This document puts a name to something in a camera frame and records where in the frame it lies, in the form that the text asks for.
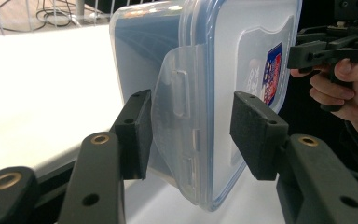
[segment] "black metal arm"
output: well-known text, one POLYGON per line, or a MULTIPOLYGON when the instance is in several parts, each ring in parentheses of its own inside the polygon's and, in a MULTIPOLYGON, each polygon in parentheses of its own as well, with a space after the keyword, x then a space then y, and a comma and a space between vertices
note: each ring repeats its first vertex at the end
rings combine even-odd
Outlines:
MULTIPOLYGON (((109 132, 84 139, 59 223, 125 223, 123 180, 145 179, 153 139, 150 109, 150 91, 135 93, 109 132)), ((30 223, 36 203, 45 201, 50 193, 39 192, 31 169, 1 170, 0 223, 30 223)))
POLYGON ((274 180, 287 223, 358 223, 358 182, 328 145, 288 124, 257 97, 235 92, 230 134, 252 174, 274 180))

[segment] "clear plastic lid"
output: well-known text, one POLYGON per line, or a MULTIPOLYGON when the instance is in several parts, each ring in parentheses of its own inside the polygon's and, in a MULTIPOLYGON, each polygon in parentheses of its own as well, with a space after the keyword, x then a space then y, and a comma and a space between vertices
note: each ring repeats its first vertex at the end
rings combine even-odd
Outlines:
POLYGON ((229 135, 234 91, 281 108, 300 6, 298 0, 187 0, 114 15, 124 100, 153 90, 152 155, 166 166, 150 158, 150 167, 171 176, 193 204, 215 210, 246 166, 229 135))

